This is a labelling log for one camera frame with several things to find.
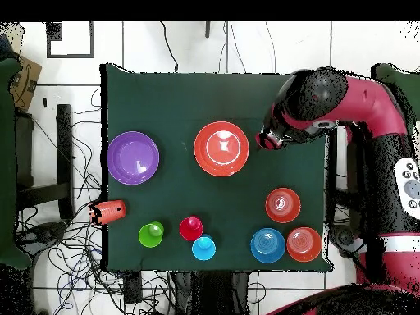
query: green tablecloth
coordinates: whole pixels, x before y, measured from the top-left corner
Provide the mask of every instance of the green tablecloth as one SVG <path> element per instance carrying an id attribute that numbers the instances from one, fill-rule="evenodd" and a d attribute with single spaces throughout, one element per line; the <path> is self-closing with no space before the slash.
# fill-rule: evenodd
<path id="1" fill-rule="evenodd" d="M 150 136 L 160 152 L 156 174 L 142 185 L 122 185 L 108 176 L 108 198 L 123 199 L 125 218 L 108 228 L 108 269 L 121 270 L 311 270 L 327 272 L 320 254 L 300 263 L 287 252 L 272 264 L 258 262 L 249 242 L 262 227 L 286 238 L 295 227 L 322 234 L 325 139 L 281 151 L 257 150 L 255 134 L 287 75 L 131 74 L 107 65 L 108 141 L 128 130 Z M 196 134 L 212 121 L 230 121 L 247 135 L 249 159 L 233 176 L 214 177 L 194 159 Z M 302 209 L 291 223 L 279 224 L 265 212 L 276 187 L 298 193 Z M 179 224 L 198 215 L 215 240 L 215 256 L 198 261 Z M 163 241 L 153 249 L 138 240 L 139 228 L 160 221 Z"/>

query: green cup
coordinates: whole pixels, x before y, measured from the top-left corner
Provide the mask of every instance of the green cup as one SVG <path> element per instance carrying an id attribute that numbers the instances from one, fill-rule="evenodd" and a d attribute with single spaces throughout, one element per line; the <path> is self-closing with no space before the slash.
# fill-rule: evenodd
<path id="1" fill-rule="evenodd" d="M 163 226 L 160 222 L 150 222 L 140 228 L 139 242 L 146 248 L 158 246 L 163 238 Z"/>

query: red bowl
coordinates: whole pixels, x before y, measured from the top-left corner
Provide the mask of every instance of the red bowl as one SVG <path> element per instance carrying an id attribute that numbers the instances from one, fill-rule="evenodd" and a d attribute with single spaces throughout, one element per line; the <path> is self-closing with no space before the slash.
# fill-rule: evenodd
<path id="1" fill-rule="evenodd" d="M 198 217 L 186 217 L 180 224 L 180 234 L 185 240 L 196 240 L 203 233 L 203 223 Z"/>
<path id="2" fill-rule="evenodd" d="M 295 228 L 287 237 L 287 252 L 296 261 L 312 261 L 319 255 L 321 250 L 321 236 L 312 228 Z"/>
<path id="3" fill-rule="evenodd" d="M 274 189 L 266 199 L 267 215 L 275 222 L 293 221 L 300 212 L 299 196 L 287 188 Z"/>
<path id="4" fill-rule="evenodd" d="M 194 141 L 194 156 L 199 166 L 213 176 L 230 176 L 239 171 L 249 155 L 244 132 L 230 122 L 206 125 Z"/>

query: light blue cup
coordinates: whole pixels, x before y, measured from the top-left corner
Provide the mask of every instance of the light blue cup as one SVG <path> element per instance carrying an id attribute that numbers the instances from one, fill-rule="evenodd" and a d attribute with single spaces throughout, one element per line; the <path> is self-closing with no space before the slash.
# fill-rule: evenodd
<path id="1" fill-rule="evenodd" d="M 193 255 L 200 261 L 207 261 L 216 253 L 216 245 L 210 235 L 201 235 L 193 242 Z"/>
<path id="2" fill-rule="evenodd" d="M 285 253 L 285 238 L 274 228 L 262 228 L 253 235 L 251 252 L 261 263 L 276 262 Z"/>

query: chair leg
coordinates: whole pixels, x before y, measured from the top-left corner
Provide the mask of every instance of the chair leg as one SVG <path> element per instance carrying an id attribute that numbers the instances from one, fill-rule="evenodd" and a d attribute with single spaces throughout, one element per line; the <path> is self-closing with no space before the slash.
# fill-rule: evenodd
<path id="1" fill-rule="evenodd" d="M 210 37 L 210 22 L 206 21 L 206 38 L 208 39 Z"/>

